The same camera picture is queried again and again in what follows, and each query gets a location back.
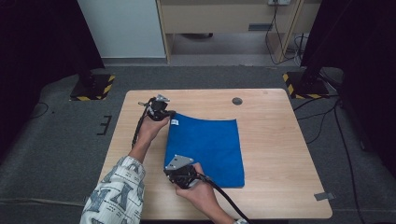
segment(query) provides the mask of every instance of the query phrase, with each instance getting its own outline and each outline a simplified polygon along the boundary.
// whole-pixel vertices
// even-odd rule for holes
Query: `patterned sleeve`
[[[122,157],[96,186],[80,224],[139,223],[143,209],[145,170],[132,157]]]
[[[233,224],[248,224],[248,223],[243,218],[240,218],[240,219],[236,220]]]

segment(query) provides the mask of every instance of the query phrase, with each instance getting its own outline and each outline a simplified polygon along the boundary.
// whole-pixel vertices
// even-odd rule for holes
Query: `power outlet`
[[[278,6],[288,6],[290,5],[290,0],[268,0],[269,6],[274,6],[275,4]]]

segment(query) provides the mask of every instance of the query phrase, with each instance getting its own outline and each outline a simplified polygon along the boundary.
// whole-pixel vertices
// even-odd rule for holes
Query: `blue towel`
[[[204,120],[176,114],[169,126],[164,166],[175,155],[200,162],[205,175],[221,188],[245,185],[236,119]]]

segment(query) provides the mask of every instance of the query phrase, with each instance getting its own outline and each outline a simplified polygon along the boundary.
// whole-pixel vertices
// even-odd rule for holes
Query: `white wall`
[[[155,0],[78,0],[102,58],[165,58]]]

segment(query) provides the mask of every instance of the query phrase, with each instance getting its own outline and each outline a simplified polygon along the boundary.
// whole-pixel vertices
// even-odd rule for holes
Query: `wooden desk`
[[[309,33],[320,2],[291,0],[290,5],[277,8],[276,26],[281,43],[274,27],[268,38],[278,62],[283,60],[293,34]],[[269,27],[275,13],[275,7],[262,0],[157,0],[157,8],[168,62],[174,34],[255,32],[249,30],[251,24]]]
[[[225,191],[249,218],[332,215],[329,202],[317,202],[314,197],[324,190],[288,95],[281,89],[129,91],[100,179],[131,148],[144,109],[138,102],[145,103],[158,93],[171,100],[167,109],[181,114],[198,119],[237,120],[246,185]],[[234,105],[234,97],[241,98],[243,103]],[[159,132],[144,161],[147,174],[143,219],[207,219],[189,202],[176,196],[163,173],[167,132],[167,127]],[[220,194],[217,197],[221,207],[238,217]]]

